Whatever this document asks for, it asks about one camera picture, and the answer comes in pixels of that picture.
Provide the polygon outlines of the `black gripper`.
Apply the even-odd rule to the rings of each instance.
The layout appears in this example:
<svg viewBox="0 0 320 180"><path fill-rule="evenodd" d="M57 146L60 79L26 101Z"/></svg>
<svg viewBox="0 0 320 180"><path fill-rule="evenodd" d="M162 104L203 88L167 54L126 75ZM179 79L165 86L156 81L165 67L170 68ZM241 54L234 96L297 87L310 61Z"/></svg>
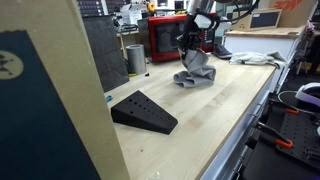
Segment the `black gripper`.
<svg viewBox="0 0 320 180"><path fill-rule="evenodd" d="M176 37L179 53L184 55L189 50L196 50L201 43L201 29L195 22L195 15L187 15L185 20L184 31L182 35Z"/></svg>

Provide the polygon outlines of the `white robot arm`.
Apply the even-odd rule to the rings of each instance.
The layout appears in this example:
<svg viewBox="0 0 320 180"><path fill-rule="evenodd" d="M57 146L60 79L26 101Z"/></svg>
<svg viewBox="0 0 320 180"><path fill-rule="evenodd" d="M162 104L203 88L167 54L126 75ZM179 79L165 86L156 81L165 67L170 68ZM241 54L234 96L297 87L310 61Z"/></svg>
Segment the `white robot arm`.
<svg viewBox="0 0 320 180"><path fill-rule="evenodd" d="M228 19L220 16L212 16L211 9L215 2L229 3L237 0L190 0L187 7L187 14L184 23L183 33L176 37L180 56L184 58L189 52L195 51L201 42L202 30L217 29L221 23L232 23L250 15L258 6L260 0L243 14L236 18Z"/></svg>

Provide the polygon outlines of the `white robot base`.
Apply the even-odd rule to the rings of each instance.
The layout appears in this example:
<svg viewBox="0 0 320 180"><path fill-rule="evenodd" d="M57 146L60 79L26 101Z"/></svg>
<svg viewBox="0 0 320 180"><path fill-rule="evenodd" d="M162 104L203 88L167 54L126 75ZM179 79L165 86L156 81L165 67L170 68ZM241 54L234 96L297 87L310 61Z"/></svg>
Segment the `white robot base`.
<svg viewBox="0 0 320 180"><path fill-rule="evenodd" d="M311 82L302 85L298 89L295 98L300 101L307 102L317 107L320 107L320 83Z"/></svg>

